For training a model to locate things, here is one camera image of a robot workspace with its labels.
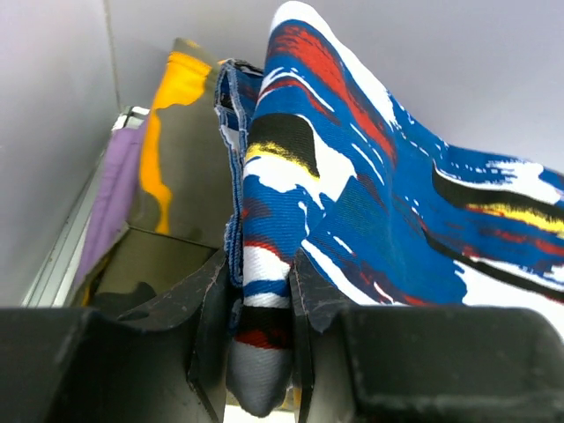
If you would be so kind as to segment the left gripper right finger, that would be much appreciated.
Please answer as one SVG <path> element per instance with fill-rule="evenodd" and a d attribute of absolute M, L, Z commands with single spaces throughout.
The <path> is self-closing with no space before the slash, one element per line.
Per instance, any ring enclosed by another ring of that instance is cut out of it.
<path fill-rule="evenodd" d="M 560 422 L 563 345 L 520 308 L 359 306 L 299 253 L 299 422 Z"/>

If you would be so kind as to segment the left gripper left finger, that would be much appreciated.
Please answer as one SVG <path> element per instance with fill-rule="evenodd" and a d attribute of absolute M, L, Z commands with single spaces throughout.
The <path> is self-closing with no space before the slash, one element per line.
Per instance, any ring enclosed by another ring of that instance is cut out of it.
<path fill-rule="evenodd" d="M 220 422 L 226 258 L 111 318 L 92 308 L 1 312 L 4 422 Z"/>

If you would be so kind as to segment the blue white red patterned trousers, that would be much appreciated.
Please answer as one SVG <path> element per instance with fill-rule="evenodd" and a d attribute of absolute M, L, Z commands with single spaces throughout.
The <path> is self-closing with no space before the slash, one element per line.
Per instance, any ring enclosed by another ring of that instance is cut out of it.
<path fill-rule="evenodd" d="M 286 395 L 298 252 L 360 305 L 529 308 L 562 330 L 562 176 L 446 144 L 310 5 L 279 6 L 262 69 L 221 65 L 215 110 L 241 290 L 226 384 L 246 412 Z"/>

